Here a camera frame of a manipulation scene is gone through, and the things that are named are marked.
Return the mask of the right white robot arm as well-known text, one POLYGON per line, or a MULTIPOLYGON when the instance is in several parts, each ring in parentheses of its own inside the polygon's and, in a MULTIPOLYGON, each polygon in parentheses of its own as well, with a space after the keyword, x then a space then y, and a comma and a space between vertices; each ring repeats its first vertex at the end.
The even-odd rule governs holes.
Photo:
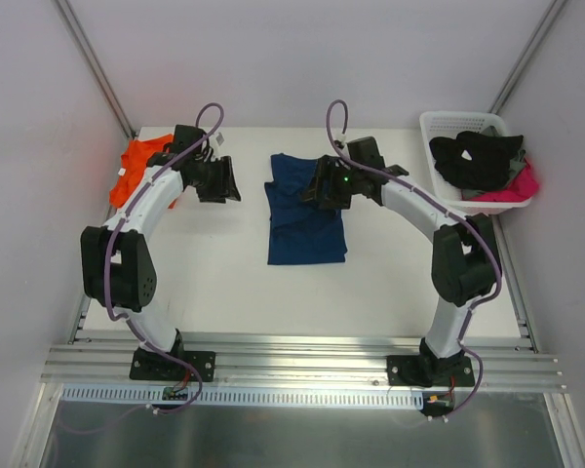
POLYGON ((431 328, 418 352, 391 356, 388 372, 410 386, 457 380, 470 361, 464 347, 475 309, 501 289, 494 230, 485 214, 458 214, 418 185, 399 165, 386 165, 372 136, 339 141, 319 159, 300 199, 322 210, 347 210, 355 195, 402 216, 432 245, 431 279, 439 296, 431 328))

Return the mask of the navy blue t-shirt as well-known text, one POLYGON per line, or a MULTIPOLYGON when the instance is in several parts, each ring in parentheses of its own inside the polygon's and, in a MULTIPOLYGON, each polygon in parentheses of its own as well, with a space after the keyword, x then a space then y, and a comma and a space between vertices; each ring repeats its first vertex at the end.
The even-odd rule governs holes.
POLYGON ((276 266, 343 263, 347 254, 341 211, 303 202, 315 160, 270 157, 273 179, 264 184, 270 209, 267 263, 276 266))

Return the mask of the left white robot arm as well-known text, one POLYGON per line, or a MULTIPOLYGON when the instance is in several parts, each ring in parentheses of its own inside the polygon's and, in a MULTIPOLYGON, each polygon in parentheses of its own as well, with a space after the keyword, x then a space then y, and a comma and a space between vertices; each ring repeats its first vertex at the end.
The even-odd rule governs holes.
POLYGON ((155 303, 158 277, 148 240, 168 206, 193 188, 201 203, 239 202, 232 160, 218 157, 214 131, 177 125, 172 141, 147 159, 141 181, 116 214, 80 237, 85 295, 124 321, 140 347, 153 353, 151 366, 164 378, 179 376, 184 354, 179 331, 155 303))

